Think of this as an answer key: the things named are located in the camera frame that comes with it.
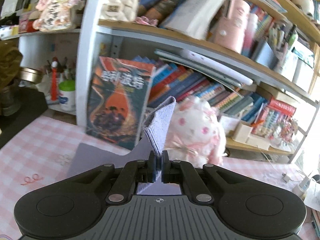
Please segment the lavender knit garment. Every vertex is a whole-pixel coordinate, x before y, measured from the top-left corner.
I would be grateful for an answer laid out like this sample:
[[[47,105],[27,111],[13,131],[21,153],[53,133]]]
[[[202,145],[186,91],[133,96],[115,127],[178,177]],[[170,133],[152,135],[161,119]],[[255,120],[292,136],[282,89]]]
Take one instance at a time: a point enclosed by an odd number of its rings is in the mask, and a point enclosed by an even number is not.
[[[170,96],[148,115],[144,122],[143,138],[126,155],[117,155],[81,143],[68,170],[68,179],[57,184],[59,195],[71,199],[80,194],[86,198],[94,197],[95,190],[103,182],[111,182],[116,168],[133,162],[133,166],[129,167],[129,175],[135,175],[135,166],[143,164],[151,152],[155,158],[160,158],[175,104],[175,98]]]

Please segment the white pink plush bunny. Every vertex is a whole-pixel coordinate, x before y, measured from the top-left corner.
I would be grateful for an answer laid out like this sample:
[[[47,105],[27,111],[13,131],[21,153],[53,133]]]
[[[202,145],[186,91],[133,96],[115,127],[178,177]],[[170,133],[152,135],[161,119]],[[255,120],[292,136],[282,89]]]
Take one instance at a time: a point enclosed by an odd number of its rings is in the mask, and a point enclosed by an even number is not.
[[[225,148],[226,134],[215,108],[196,96],[176,104],[164,146],[170,160],[188,161],[195,168],[220,165]]]

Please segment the cream desk organiser box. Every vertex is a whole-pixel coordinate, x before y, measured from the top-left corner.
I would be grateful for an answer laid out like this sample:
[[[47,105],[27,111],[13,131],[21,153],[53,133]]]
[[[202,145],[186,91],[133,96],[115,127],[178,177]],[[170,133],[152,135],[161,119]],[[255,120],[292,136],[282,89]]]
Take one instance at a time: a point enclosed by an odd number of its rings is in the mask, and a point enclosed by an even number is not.
[[[236,142],[253,146],[261,150],[268,150],[270,141],[252,134],[252,131],[253,127],[249,123],[240,121],[233,133],[232,139]]]

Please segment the row of colourful books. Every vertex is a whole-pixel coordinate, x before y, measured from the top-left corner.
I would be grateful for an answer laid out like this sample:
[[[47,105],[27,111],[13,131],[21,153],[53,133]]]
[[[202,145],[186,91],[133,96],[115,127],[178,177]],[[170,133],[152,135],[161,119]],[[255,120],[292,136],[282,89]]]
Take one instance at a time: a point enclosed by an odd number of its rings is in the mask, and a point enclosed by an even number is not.
[[[265,122],[270,132],[278,122],[290,120],[296,107],[256,92],[231,90],[217,78],[209,77],[199,68],[181,65],[179,62],[157,62],[159,73],[154,78],[147,106],[157,107],[166,96],[181,102],[190,96],[205,100],[220,115],[241,119],[253,127]]]

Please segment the pink cartoon desk mat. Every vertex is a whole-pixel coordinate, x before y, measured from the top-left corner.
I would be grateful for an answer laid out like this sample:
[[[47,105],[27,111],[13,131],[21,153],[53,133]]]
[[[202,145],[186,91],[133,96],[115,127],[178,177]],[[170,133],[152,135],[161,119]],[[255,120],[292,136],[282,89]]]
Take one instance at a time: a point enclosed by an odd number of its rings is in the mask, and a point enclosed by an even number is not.
[[[14,206],[26,193],[66,177],[80,143],[118,155],[129,150],[84,133],[79,126],[40,116],[1,149],[1,239],[19,239]],[[223,158],[222,167],[291,191],[303,176],[295,164]],[[285,183],[283,174],[291,181]]]

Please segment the Harry Potter book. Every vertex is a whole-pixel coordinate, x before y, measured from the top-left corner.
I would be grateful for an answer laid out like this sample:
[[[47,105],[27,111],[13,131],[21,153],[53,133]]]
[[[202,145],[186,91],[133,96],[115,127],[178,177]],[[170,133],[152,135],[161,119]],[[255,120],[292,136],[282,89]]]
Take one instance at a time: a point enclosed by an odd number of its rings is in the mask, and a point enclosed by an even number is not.
[[[86,133],[132,150],[140,140],[156,67],[101,56],[93,69]]]

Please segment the white green-lid container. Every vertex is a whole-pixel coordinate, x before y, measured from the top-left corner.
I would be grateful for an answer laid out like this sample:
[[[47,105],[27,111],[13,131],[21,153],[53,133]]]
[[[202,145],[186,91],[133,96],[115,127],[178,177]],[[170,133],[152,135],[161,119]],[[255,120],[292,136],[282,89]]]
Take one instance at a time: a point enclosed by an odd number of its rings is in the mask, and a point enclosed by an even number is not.
[[[75,110],[75,81],[66,80],[59,84],[59,103],[62,110]]]

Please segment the white wooden bookshelf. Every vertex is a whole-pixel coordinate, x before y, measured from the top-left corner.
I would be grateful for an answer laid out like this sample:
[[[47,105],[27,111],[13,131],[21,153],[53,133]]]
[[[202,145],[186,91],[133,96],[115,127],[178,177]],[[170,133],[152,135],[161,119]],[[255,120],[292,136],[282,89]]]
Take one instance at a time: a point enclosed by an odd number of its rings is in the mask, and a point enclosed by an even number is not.
[[[103,0],[87,0],[80,29],[57,31],[53,33],[23,34],[19,39],[19,49],[23,54],[22,65],[37,68],[45,59],[56,55],[70,56],[76,52],[76,108],[73,115],[76,123],[85,128],[87,125],[87,100],[91,86],[92,69],[105,44],[107,56],[131,59],[136,55],[148,58],[159,57],[181,63],[183,50],[190,50],[217,61],[244,74],[257,82],[264,82],[287,91],[300,102],[297,112],[315,126],[319,103],[307,92],[280,75],[243,55],[208,41],[197,40],[183,34],[128,22],[114,22],[99,19]]]

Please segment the white quilted handbag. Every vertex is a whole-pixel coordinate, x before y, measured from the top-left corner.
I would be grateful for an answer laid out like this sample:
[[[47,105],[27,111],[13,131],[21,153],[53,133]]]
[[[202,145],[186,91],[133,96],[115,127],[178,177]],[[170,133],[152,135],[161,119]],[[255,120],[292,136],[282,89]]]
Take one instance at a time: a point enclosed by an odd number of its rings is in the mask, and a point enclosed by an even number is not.
[[[139,0],[103,0],[100,19],[133,22],[137,17]]]

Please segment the pink cat plush figure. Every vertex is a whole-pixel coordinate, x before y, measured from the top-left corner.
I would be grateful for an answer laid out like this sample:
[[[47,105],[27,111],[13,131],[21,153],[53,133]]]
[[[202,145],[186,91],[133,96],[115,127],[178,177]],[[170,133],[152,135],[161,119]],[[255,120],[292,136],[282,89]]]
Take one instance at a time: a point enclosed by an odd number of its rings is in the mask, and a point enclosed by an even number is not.
[[[33,28],[41,32],[74,29],[76,12],[83,7],[83,0],[39,0],[35,8],[40,16]]]

